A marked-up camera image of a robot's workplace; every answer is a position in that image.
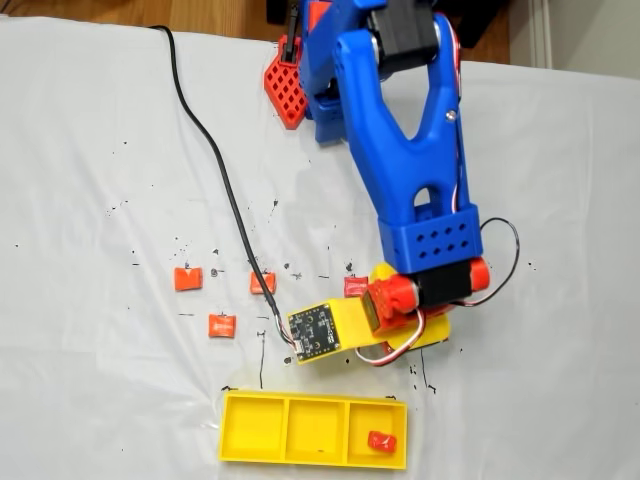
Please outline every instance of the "circuit board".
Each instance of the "circuit board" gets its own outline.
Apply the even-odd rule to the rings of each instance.
[[[289,328],[299,362],[340,349],[340,339],[329,304],[290,316]]]

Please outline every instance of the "yellow box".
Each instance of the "yellow box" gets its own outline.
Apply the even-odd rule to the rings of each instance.
[[[395,436],[395,452],[369,447],[372,430]],[[392,399],[230,391],[224,398],[218,457],[404,470],[407,405]]]

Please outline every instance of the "black line mark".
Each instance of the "black line mark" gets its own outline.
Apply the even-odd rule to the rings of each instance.
[[[262,367],[264,366],[264,335],[267,333],[266,330],[263,330],[262,333],[256,332],[258,337],[262,337],[262,357],[260,358],[260,390],[262,390]]]

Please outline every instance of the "black wire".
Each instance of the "black wire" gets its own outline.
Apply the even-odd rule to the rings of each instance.
[[[485,220],[485,222],[482,225],[480,225],[480,231],[482,232],[482,229],[491,222],[506,223],[507,225],[509,225],[509,227],[511,227],[511,230],[513,231],[513,236],[516,240],[516,256],[513,259],[513,265],[511,266],[511,271],[509,272],[509,275],[507,275],[507,278],[505,278],[502,281],[502,283],[498,285],[498,288],[496,288],[493,292],[491,292],[488,296],[486,296],[482,300],[479,300],[477,302],[464,302],[464,301],[451,302],[453,305],[457,305],[460,307],[477,307],[479,305],[482,305],[483,303],[488,302],[493,297],[495,297],[500,290],[502,290],[502,288],[509,282],[509,280],[511,280],[513,273],[516,271],[516,267],[518,266],[518,260],[520,259],[520,237],[518,235],[518,230],[516,229],[515,225],[511,223],[509,220],[502,217],[492,217],[489,220]]]
[[[238,209],[238,204],[236,203],[236,198],[233,194],[233,189],[231,188],[231,182],[229,181],[229,175],[227,174],[227,169],[224,165],[224,160],[222,159],[222,154],[220,153],[220,149],[218,148],[218,145],[216,144],[215,140],[211,137],[207,129],[204,128],[204,125],[200,123],[200,120],[198,120],[198,117],[196,117],[194,113],[191,111],[191,108],[189,108],[189,105],[187,104],[187,101],[185,100],[184,95],[182,93],[182,87],[180,87],[180,79],[178,78],[178,66],[176,62],[176,46],[173,40],[173,34],[171,33],[171,30],[169,30],[169,28],[164,25],[154,25],[149,28],[152,28],[154,30],[161,30],[165,32],[167,34],[167,37],[169,38],[169,48],[171,50],[171,70],[173,72],[173,82],[175,83],[175,86],[176,86],[176,92],[178,93],[180,104],[182,105],[182,108],[187,113],[191,121],[195,124],[196,127],[198,127],[198,130],[200,130],[202,135],[204,135],[204,137],[207,139],[207,142],[209,142],[209,145],[211,145],[211,149],[213,150],[216,160],[218,161],[218,168],[220,169],[220,175],[222,175],[224,188],[227,191],[229,204],[231,205],[233,216],[235,217],[236,224],[238,225],[238,231],[240,232],[242,245],[244,246],[244,249],[247,252],[249,263],[251,264],[251,268],[253,269],[253,272],[255,273],[256,278],[258,279],[258,283],[260,284],[260,287],[262,288],[262,293],[264,294],[267,300],[267,303],[271,307],[271,311],[273,312],[273,315],[276,317],[276,323],[278,324],[278,332],[280,333],[280,336],[285,342],[291,345],[292,342],[285,336],[280,326],[282,320],[280,317],[280,311],[278,310],[278,306],[276,305],[276,301],[273,298],[273,295],[271,294],[271,292],[269,291],[269,288],[267,287],[267,284],[264,281],[264,277],[262,276],[262,272],[260,271],[260,267],[258,266],[258,262],[256,262],[255,256],[253,255],[253,250],[251,249],[251,244],[249,243],[249,238],[247,237],[247,231],[244,228],[242,216],[240,215],[240,210]]]

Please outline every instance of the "robotic arm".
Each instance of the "robotic arm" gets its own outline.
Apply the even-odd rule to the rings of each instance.
[[[347,139],[378,215],[387,264],[374,270],[361,296],[290,314],[291,337],[300,363],[356,348],[363,360],[384,365],[446,340],[444,312],[489,285],[467,184],[460,48],[449,21],[428,1],[301,0],[300,11],[302,36],[293,37],[294,12],[265,88],[287,127],[306,113],[318,142]],[[380,82],[423,65],[429,93],[418,132],[408,139]],[[425,189],[429,201],[421,203]],[[386,355],[370,360],[359,352],[373,344],[384,345]]]

